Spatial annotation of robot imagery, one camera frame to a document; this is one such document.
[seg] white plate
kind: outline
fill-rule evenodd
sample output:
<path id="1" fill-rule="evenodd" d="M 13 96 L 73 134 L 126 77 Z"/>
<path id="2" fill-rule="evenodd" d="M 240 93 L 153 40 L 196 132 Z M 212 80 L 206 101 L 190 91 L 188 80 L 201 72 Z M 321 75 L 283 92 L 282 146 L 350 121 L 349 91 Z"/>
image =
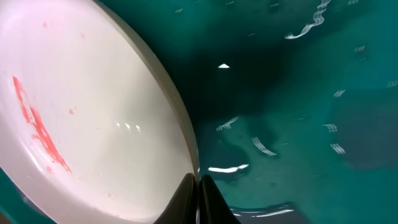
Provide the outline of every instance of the white plate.
<path id="1" fill-rule="evenodd" d="M 105 10 L 0 1 L 0 166 L 58 223 L 152 223 L 198 167 L 174 84 Z"/>

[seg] pink food residue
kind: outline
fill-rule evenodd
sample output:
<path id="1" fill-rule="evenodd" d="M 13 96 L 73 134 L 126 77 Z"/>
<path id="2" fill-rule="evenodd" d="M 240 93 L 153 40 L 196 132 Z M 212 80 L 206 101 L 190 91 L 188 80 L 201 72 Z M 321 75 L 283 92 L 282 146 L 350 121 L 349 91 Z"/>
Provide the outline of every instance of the pink food residue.
<path id="1" fill-rule="evenodd" d="M 53 174 L 52 168 L 51 168 L 50 166 L 47 166 L 46 169 L 47 169 L 47 171 L 48 171 L 50 174 Z"/>
<path id="2" fill-rule="evenodd" d="M 47 132 L 39 112 L 29 104 L 29 99 L 24 88 L 22 87 L 22 84 L 17 77 L 12 77 L 12 79 L 14 80 L 15 91 L 19 100 L 19 106 L 22 110 L 22 115 L 24 116 L 26 122 L 31 124 L 36 130 L 36 134 L 32 135 L 32 139 L 38 139 L 42 143 L 43 148 L 51 157 L 53 162 L 58 162 L 61 166 L 63 166 L 63 168 L 65 168 L 67 172 L 72 173 L 63 157 L 59 154 L 55 144 L 51 140 L 50 134 Z"/>

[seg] red stain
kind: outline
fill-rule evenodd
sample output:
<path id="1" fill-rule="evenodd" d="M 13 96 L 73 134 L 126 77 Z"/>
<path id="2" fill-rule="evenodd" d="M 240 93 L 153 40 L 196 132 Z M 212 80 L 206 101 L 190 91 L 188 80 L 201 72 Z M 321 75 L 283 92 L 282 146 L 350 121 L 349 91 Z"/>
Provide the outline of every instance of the red stain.
<path id="1" fill-rule="evenodd" d="M 52 171 L 52 168 L 51 168 L 50 166 L 47 166 L 46 169 L 47 169 L 47 171 L 48 171 L 50 174 L 53 174 L 53 173 L 54 173 L 54 172 Z"/>
<path id="2" fill-rule="evenodd" d="M 50 134 L 47 132 L 42 119 L 39 115 L 39 112 L 29 105 L 29 99 L 25 90 L 22 87 L 22 84 L 18 80 L 17 77 L 12 77 L 14 80 L 15 91 L 17 93 L 17 97 L 19 100 L 19 106 L 21 107 L 22 114 L 25 117 L 25 120 L 28 124 L 33 125 L 36 129 L 36 134 L 32 135 L 32 139 L 38 139 L 45 149 L 46 153 L 51 157 L 52 162 L 58 162 L 67 172 L 72 173 L 66 164 L 65 160 L 63 160 L 62 156 L 59 154 L 55 144 L 51 140 Z M 28 114 L 28 107 L 30 112 L 32 113 L 33 118 L 31 118 Z"/>

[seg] green surface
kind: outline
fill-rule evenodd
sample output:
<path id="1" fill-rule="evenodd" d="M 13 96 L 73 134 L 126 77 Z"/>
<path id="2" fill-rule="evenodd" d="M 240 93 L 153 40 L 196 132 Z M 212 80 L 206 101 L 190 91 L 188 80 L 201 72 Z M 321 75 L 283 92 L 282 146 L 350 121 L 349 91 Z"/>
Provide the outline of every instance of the green surface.
<path id="1" fill-rule="evenodd" d="M 54 224 L 54 222 L 38 214 L 22 200 L 16 186 L 0 169 L 0 213 L 13 224 Z"/>
<path id="2" fill-rule="evenodd" d="M 229 205 L 293 201 L 314 224 L 398 223 L 397 90 L 386 88 L 398 80 L 396 1 L 331 0 L 325 22 L 294 40 L 284 36 L 313 22 L 321 1 L 103 2 L 175 82 L 202 173 L 249 164 L 238 175 L 213 174 Z M 338 90 L 346 91 L 333 97 Z M 235 116 L 231 129 L 216 131 Z M 322 126 L 333 123 L 337 133 Z M 278 156 L 262 153 L 254 137 Z"/>

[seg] white highlight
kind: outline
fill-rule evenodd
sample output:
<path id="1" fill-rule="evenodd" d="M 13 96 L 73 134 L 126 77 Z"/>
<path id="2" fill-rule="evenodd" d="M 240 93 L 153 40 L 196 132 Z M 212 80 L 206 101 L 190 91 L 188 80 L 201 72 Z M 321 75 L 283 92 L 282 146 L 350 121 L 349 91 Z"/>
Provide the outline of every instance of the white highlight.
<path id="1" fill-rule="evenodd" d="M 268 216 L 271 216 L 271 215 L 279 215 L 279 214 L 283 214 L 283 213 L 287 213 L 287 212 L 293 212 L 294 210 L 292 210 L 292 209 L 285 209 L 285 210 L 282 210 L 282 211 L 278 211 L 278 212 L 271 212 L 271 213 L 268 213 L 268 214 L 265 214 L 265 215 L 255 215 L 255 216 L 252 216 L 252 217 L 268 217 Z"/>
<path id="2" fill-rule="evenodd" d="M 396 85 L 398 85 L 398 80 L 388 81 L 386 88 L 394 87 Z"/>
<path id="3" fill-rule="evenodd" d="M 350 0 L 348 1 L 348 5 L 358 3 L 358 0 Z"/>
<path id="4" fill-rule="evenodd" d="M 239 118 L 238 116 L 232 118 L 232 119 L 231 119 L 230 121 L 228 121 L 227 123 L 218 126 L 218 128 L 216 128 L 216 130 L 217 130 L 217 131 L 221 131 L 221 130 L 224 129 L 224 128 L 225 128 L 225 129 L 231 129 L 231 124 L 232 124 L 233 122 L 235 122 L 238 118 Z"/>
<path id="5" fill-rule="evenodd" d="M 341 97 L 346 90 L 337 90 L 333 97 Z"/>
<path id="6" fill-rule="evenodd" d="M 346 151 L 344 151 L 344 149 L 338 144 L 330 144 L 330 146 L 337 152 L 337 154 L 346 154 Z"/>
<path id="7" fill-rule="evenodd" d="M 232 172 L 236 172 L 236 171 L 238 171 L 240 169 L 244 169 L 244 168 L 246 168 L 248 166 L 249 166 L 249 164 L 243 164 L 243 165 L 240 165 L 238 167 L 231 167 L 231 168 L 226 168 L 226 169 L 216 168 L 216 167 L 209 167 L 208 170 L 209 171 L 213 171 L 213 172 L 223 172 L 223 173 L 229 174 L 229 173 L 232 173 Z"/>
<path id="8" fill-rule="evenodd" d="M 324 124 L 322 126 L 326 126 L 330 133 L 337 131 L 337 126 L 335 124 Z"/>
<path id="9" fill-rule="evenodd" d="M 23 147 L 24 147 L 25 151 L 27 152 L 27 155 L 29 156 L 29 158 L 33 162 L 33 164 L 35 164 L 36 168 L 38 168 L 38 170 L 40 172 L 43 172 L 43 169 L 40 166 L 39 162 L 37 162 L 37 159 L 33 156 L 33 154 L 29 151 L 29 149 L 25 145 L 23 145 Z"/>
<path id="10" fill-rule="evenodd" d="M 254 145 L 255 145 L 258 149 L 260 149 L 261 152 L 263 152 L 263 153 L 265 153 L 265 154 L 267 154 L 267 155 L 269 155 L 269 156 L 276 156 L 276 155 L 277 155 L 276 153 L 271 152 L 270 150 L 266 149 L 266 147 L 263 146 L 263 145 L 261 144 L 259 138 L 254 137 L 254 138 L 252 138 L 251 140 L 253 141 Z"/>
<path id="11" fill-rule="evenodd" d="M 222 64 L 222 65 L 219 65 L 218 68 L 229 68 L 229 66 L 226 64 Z"/>
<path id="12" fill-rule="evenodd" d="M 305 35 L 307 32 L 310 31 L 310 29 L 312 27 L 315 26 L 319 26 L 320 24 L 323 23 L 323 21 L 325 21 L 325 18 L 323 18 L 322 13 L 326 11 L 326 6 L 329 4 L 330 0 L 322 0 L 322 3 L 317 7 L 318 11 L 316 13 L 314 13 L 313 15 L 313 20 L 314 23 L 313 24 L 307 24 L 305 25 L 305 27 L 303 28 L 303 30 L 301 31 L 301 33 L 297 36 L 294 36 L 293 34 L 288 34 L 285 36 L 285 39 L 296 39 L 299 38 L 303 35 Z"/>
<path id="13" fill-rule="evenodd" d="M 361 46 L 361 47 L 356 47 L 354 52 L 359 52 L 359 51 L 363 51 L 365 49 L 365 45 Z"/>

